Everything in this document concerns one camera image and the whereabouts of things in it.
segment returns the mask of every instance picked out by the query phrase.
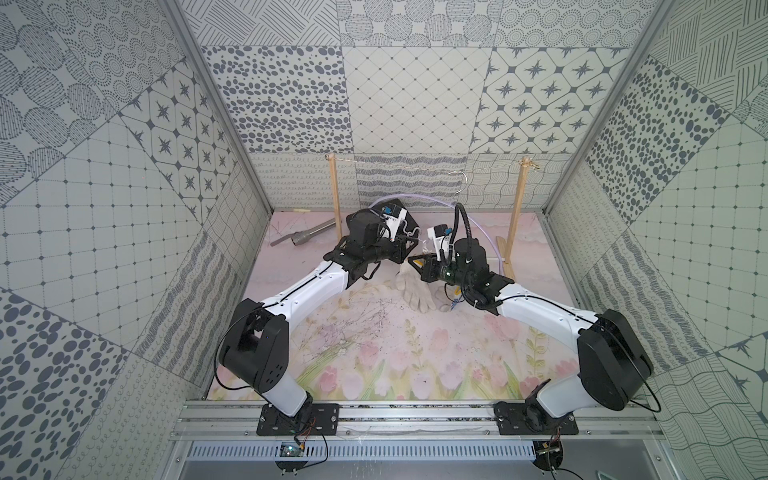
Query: white glove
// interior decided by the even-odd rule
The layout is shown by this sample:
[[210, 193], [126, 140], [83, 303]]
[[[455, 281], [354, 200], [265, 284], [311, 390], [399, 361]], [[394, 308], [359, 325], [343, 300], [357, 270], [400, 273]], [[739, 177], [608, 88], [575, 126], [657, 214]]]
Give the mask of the white glove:
[[419, 272], [407, 261], [400, 265], [400, 273], [395, 276], [395, 286], [402, 292], [402, 298], [414, 312], [427, 313], [437, 309], [427, 283], [422, 282]]

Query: metal frame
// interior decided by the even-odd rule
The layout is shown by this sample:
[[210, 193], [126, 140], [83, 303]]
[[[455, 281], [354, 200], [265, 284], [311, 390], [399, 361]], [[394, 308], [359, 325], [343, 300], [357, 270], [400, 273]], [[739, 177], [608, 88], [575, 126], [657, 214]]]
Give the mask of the metal frame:
[[637, 42], [635, 42], [634, 47], [632, 47], [632, 52], [630, 52], [629, 57], [627, 57], [618, 78], [611, 86], [611, 89], [605, 98], [605, 102], [603, 102], [603, 106], [589, 126], [589, 130], [584, 136], [581, 145], [576, 149], [571, 164], [568, 165], [565, 174], [560, 177], [558, 185], [544, 205], [542, 211], [545, 215], [549, 215], [554, 206], [557, 205], [560, 196], [563, 194], [563, 190], [565, 190], [566, 186], [571, 182], [571, 177], [576, 171], [576, 167], [578, 167], [584, 160], [587, 156], [587, 152], [592, 148], [592, 144], [598, 139], [598, 135], [602, 132], [603, 127], [608, 122], [608, 118], [614, 113], [619, 100], [624, 96], [624, 91], [637, 73], [637, 69], [648, 56], [651, 45], [654, 43], [659, 31], [672, 13], [676, 3], [677, 0], [659, 0], [656, 4], [656, 8], [653, 13], [650, 14], [650, 17], [645, 24], [645, 28], [640, 33], [640, 37], [637, 39]]
[[[334, 436], [326, 437], [329, 447], [349, 445], [370, 445], [376, 441], [403, 442], [409, 445], [424, 442], [434, 445], [435, 441], [464, 442], [465, 444], [487, 445], [489, 447], [505, 440], [520, 441], [546, 440], [549, 435], [498, 434], [493, 413], [493, 401], [342, 401], [339, 402], [339, 426]], [[275, 445], [275, 441], [288, 437], [263, 436], [256, 434], [264, 401], [188, 401], [184, 404], [179, 419], [170, 433], [170, 452], [158, 470], [155, 480], [179, 478], [196, 445], [222, 446], [231, 442], [263, 442]], [[628, 406], [620, 412], [602, 407], [581, 409], [574, 413], [579, 425], [578, 435], [568, 439], [590, 441], [596, 439], [642, 440], [647, 454], [662, 480], [683, 478], [674, 464], [669, 445], [653, 414], [636, 406]], [[221, 460], [231, 458], [224, 456]], [[271, 458], [254, 458], [254, 461]]]
[[192, 69], [197, 72], [200, 83], [203, 84], [206, 90], [208, 90], [210, 100], [213, 102], [210, 109], [219, 116], [227, 140], [230, 142], [231, 147], [237, 152], [240, 162], [244, 164], [243, 169], [248, 173], [250, 181], [253, 183], [253, 186], [259, 193], [261, 201], [264, 203], [266, 210], [271, 216], [275, 209], [272, 208], [269, 198], [266, 197], [264, 187], [261, 185], [258, 175], [256, 175], [256, 170], [250, 163], [248, 152], [246, 152], [243, 142], [240, 141], [240, 135], [237, 133], [230, 112], [221, 97], [221, 91], [217, 87], [214, 77], [210, 73], [205, 60], [203, 60], [203, 55], [200, 53], [200, 46], [197, 44], [197, 40], [192, 34], [192, 28], [187, 23], [187, 16], [184, 14], [184, 11], [176, 0], [158, 0], [158, 3], [160, 3], [168, 23], [170, 23], [170, 27], [176, 35], [179, 46], [184, 50], [187, 60], [192, 64]]
[[[396, 439], [530, 439], [549, 435], [498, 434], [493, 402], [376, 400], [338, 402], [339, 426], [328, 441], [386, 437]], [[170, 433], [175, 441], [240, 440], [257, 436], [264, 401], [189, 401]], [[661, 427], [648, 411], [628, 406], [620, 412], [605, 408], [578, 410], [574, 416], [579, 439], [664, 439]], [[277, 439], [279, 437], [260, 437]]]

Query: patterned wall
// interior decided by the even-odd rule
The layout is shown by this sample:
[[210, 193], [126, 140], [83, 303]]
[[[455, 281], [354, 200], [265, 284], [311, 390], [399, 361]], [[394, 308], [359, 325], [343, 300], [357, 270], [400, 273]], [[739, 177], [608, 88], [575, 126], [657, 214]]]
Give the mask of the patterned wall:
[[768, 471], [768, 4], [680, 2], [550, 215], [637, 327], [688, 478]]
[[[274, 207], [330, 207], [322, 159], [335, 151], [345, 208], [416, 175], [411, 193], [508, 209], [514, 161], [531, 154], [537, 210], [656, 1], [180, 3]], [[454, 188], [434, 156], [467, 179]]]
[[154, 0], [0, 7], [1, 477], [150, 476], [206, 389], [269, 219], [207, 98]]

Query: wooden stick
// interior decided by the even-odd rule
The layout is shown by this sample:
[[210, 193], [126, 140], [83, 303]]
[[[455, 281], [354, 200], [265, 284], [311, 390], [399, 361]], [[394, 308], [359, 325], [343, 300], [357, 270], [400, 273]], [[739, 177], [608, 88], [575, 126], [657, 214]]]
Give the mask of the wooden stick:
[[528, 171], [533, 168], [538, 168], [538, 165], [531, 161], [530, 157], [523, 157], [520, 160], [520, 173], [518, 174], [518, 187], [515, 191], [515, 205], [512, 208], [512, 217], [509, 221], [509, 231], [507, 232], [507, 239], [504, 240], [501, 237], [496, 237], [496, 243], [498, 245], [498, 251], [502, 253], [504, 257], [504, 273], [506, 276], [513, 278], [514, 272], [512, 271], [512, 244], [515, 242], [515, 234], [518, 231], [518, 220], [520, 218], [520, 210], [523, 206], [523, 194], [525, 193], [525, 182], [528, 180]]
[[[507, 241], [504, 240], [504, 237], [496, 237], [496, 246], [499, 252], [504, 252], [507, 250]], [[504, 276], [514, 280], [515, 271], [512, 269], [511, 262], [508, 262], [505, 258], [502, 259], [502, 267], [504, 267]]]
[[341, 241], [341, 204], [339, 203], [339, 181], [336, 176], [336, 155], [327, 154], [328, 166], [331, 170], [331, 192], [333, 193], [333, 216], [336, 218], [336, 237]]

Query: dotted pattern tile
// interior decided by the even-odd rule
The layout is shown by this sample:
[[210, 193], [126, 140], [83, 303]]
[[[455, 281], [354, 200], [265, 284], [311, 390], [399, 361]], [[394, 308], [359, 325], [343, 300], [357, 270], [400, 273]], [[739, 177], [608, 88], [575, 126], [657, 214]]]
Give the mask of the dotted pattern tile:
[[[350, 160], [353, 155], [347, 154]], [[357, 210], [357, 178], [353, 162], [336, 159], [341, 208]], [[323, 154], [251, 154], [273, 208], [333, 208], [331, 174]]]
[[114, 109], [39, 10], [8, 5], [0, 25], [0, 204], [5, 204]]
[[507, 0], [498, 44], [509, 47], [634, 45], [656, 0]]
[[488, 53], [344, 47], [355, 152], [466, 154]]
[[629, 51], [494, 48], [470, 150], [573, 154]]
[[118, 116], [203, 223], [227, 183], [235, 155], [186, 59], [162, 74]]
[[129, 346], [200, 224], [119, 118], [2, 209], [0, 280]]
[[632, 225], [717, 349], [768, 331], [766, 146], [730, 118]]
[[185, 399], [201, 391], [132, 353], [58, 478], [150, 478]]
[[576, 167], [549, 220], [571, 275], [577, 281], [627, 229], [584, 162]]
[[102, 406], [126, 349], [7, 290], [0, 326], [0, 455], [9, 478], [55, 478]]
[[648, 57], [586, 161], [631, 223], [726, 116], [708, 97]]
[[352, 150], [342, 52], [334, 47], [203, 47], [251, 154]]
[[40, 17], [50, 18], [52, 27], [118, 110], [181, 60], [174, 33], [155, 0], [41, 3]]
[[503, 0], [338, 0], [342, 45], [489, 47]]
[[[470, 154], [467, 160], [468, 183], [458, 201], [472, 209], [509, 210], [515, 204], [521, 154]], [[571, 155], [538, 154], [532, 157], [539, 166], [528, 171], [523, 208], [541, 209], [557, 186]]]

